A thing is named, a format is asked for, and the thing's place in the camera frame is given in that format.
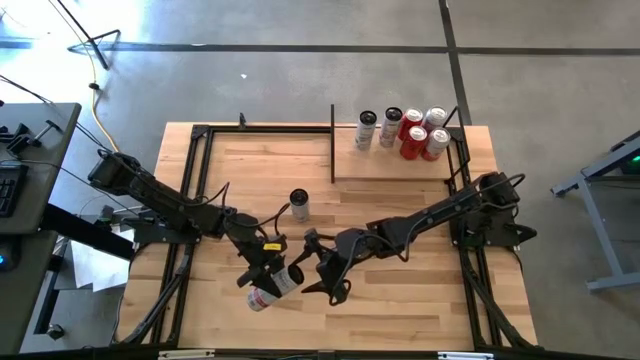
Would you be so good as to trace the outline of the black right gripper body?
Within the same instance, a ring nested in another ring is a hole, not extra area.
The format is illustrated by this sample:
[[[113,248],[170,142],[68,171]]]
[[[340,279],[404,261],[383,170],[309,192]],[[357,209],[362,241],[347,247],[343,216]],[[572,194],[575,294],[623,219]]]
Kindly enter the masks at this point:
[[[382,241],[368,230],[349,228],[338,233],[329,247],[321,247],[319,274],[341,274],[354,265],[375,257],[382,249]]]

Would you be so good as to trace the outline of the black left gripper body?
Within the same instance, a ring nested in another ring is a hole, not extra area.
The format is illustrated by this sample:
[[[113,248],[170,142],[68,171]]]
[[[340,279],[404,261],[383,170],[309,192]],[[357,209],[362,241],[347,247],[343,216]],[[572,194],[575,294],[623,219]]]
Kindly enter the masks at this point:
[[[270,260],[270,255],[263,249],[264,239],[256,234],[255,227],[238,225],[237,216],[233,214],[225,218],[226,235],[236,247],[238,256],[247,262],[249,271],[264,274]]]

